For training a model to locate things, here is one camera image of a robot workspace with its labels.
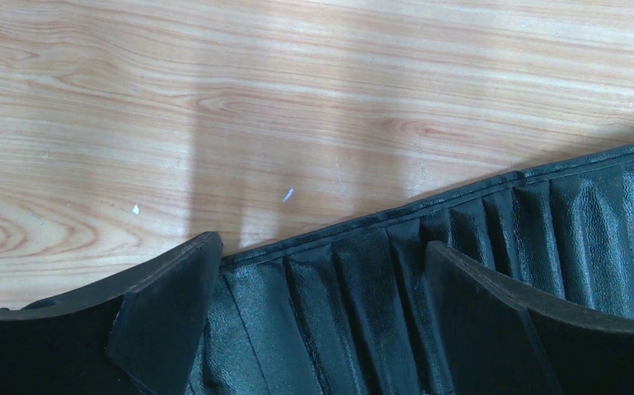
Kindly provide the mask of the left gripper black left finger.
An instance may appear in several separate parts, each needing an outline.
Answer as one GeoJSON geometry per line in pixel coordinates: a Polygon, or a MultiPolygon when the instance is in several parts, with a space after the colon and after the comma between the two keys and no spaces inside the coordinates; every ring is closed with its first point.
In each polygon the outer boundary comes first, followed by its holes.
{"type": "Polygon", "coordinates": [[[182,394],[219,274],[200,234],[89,285],[0,309],[0,394],[182,394]]]}

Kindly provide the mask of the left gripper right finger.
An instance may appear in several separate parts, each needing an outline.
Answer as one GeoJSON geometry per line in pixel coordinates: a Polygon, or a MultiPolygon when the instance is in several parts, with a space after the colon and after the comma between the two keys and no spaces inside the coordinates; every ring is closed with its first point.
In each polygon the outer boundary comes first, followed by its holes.
{"type": "Polygon", "coordinates": [[[634,394],[634,319],[560,299],[438,241],[425,259],[458,394],[634,394]]]}

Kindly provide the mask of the black makeup brush roll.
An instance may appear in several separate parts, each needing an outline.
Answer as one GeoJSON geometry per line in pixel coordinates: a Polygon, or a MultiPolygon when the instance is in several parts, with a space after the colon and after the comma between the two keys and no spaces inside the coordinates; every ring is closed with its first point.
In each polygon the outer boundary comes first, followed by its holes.
{"type": "Polygon", "coordinates": [[[426,279],[441,242],[634,319],[634,144],[225,257],[189,394],[458,394],[426,279]]]}

